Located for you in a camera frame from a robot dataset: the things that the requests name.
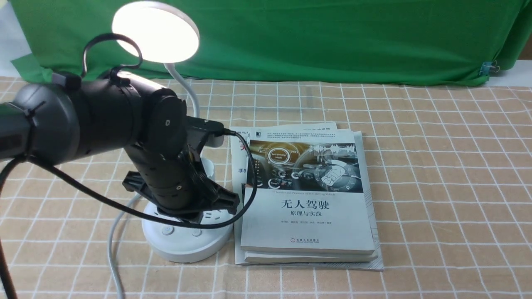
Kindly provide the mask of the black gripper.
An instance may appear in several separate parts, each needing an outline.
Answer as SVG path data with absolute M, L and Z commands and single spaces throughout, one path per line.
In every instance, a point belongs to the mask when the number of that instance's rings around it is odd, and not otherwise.
M 128 146 L 125 151 L 135 172 L 128 172 L 123 187 L 148 199 L 159 214 L 179 220 L 200 220 L 209 211 L 237 213 L 239 195 L 207 177 L 194 148 L 184 147 L 174 159 L 164 159 L 137 145 Z

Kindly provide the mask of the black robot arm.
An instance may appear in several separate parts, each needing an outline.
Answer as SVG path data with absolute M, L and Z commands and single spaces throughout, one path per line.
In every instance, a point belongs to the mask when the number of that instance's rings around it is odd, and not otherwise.
M 207 211 L 236 214 L 239 196 L 207 177 L 204 146 L 219 147 L 222 123 L 187 115 L 171 90 L 129 72 L 98 80 L 60 77 L 25 85 L 1 104 L 1 160 L 59 165 L 124 149 L 135 171 L 122 182 L 160 214 L 199 223 Z

